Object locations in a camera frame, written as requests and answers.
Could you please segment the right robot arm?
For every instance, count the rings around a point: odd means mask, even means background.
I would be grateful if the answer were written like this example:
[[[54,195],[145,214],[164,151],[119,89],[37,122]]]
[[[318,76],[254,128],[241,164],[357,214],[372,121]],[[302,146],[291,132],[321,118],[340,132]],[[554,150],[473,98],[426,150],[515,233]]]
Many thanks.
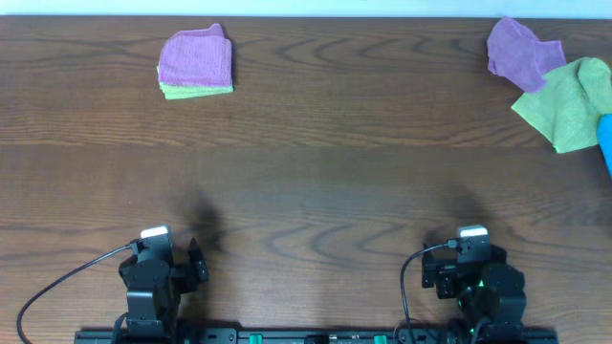
[[[454,259],[437,259],[429,247],[422,259],[422,286],[440,299],[454,299],[462,320],[448,323],[444,343],[525,343],[522,316],[525,277],[507,263],[505,249],[471,241]]]

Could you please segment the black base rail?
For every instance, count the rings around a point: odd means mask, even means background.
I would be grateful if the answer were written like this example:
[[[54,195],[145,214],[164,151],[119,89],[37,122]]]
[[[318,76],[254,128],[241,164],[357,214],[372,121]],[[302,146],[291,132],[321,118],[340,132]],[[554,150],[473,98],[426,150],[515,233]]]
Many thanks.
[[[414,329],[415,342],[425,343],[471,343],[470,335],[459,333],[454,329]],[[112,330],[78,331],[75,333],[75,344],[108,344],[108,343],[185,343],[185,344],[404,344],[413,343],[406,329],[396,331],[280,331],[254,330],[237,331],[232,328],[207,328],[202,330],[183,330],[177,333],[176,339],[136,339],[124,331],[115,341]],[[519,339],[477,339],[476,343],[530,343],[557,344],[554,332],[529,330]]]

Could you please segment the blue object at edge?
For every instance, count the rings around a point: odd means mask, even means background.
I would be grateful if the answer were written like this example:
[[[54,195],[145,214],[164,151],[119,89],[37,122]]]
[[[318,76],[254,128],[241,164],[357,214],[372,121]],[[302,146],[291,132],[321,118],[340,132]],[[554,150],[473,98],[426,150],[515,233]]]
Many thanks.
[[[603,115],[597,128],[597,138],[609,176],[612,176],[612,115]]]

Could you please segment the folded green cloth under stack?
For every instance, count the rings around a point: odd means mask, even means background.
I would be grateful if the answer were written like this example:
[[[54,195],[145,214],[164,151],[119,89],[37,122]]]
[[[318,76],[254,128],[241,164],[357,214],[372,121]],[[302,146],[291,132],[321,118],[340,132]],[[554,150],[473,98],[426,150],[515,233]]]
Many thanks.
[[[231,66],[168,67],[157,66],[158,83],[167,100],[207,97],[231,93]]]

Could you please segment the crumpled green cloth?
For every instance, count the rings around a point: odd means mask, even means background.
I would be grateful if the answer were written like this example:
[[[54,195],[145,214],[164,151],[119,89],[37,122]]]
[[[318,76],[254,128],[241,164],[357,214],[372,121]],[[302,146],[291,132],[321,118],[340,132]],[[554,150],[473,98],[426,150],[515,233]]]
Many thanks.
[[[559,154],[595,146],[602,116],[611,112],[611,70],[583,57],[544,76],[546,86],[523,94],[512,109],[552,143]]]

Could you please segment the purple microfiber cloth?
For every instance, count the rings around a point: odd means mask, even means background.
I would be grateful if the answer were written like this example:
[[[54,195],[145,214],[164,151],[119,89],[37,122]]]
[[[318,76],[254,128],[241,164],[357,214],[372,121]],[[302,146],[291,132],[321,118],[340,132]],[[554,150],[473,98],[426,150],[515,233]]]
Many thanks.
[[[487,50],[489,71],[525,93],[540,91],[547,84],[544,76],[566,64],[560,41],[540,41],[528,27],[508,16],[493,26]]]

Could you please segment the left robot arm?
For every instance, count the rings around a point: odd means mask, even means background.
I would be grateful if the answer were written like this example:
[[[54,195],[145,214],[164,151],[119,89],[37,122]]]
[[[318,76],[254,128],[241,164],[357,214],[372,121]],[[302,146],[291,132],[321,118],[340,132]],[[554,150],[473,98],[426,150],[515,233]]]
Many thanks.
[[[182,252],[183,260],[175,262],[167,235],[137,239],[129,247],[132,255],[119,267],[128,307],[122,338],[131,343],[174,343],[182,296],[209,278],[204,254],[192,239]]]

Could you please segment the folded purple cloth on stack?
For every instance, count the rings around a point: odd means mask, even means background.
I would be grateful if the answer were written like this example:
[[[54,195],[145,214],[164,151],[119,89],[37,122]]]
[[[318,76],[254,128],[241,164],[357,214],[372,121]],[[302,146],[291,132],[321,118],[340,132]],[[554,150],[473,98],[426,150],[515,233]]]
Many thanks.
[[[180,31],[161,50],[158,80],[174,86],[229,87],[232,85],[232,46],[222,26]]]

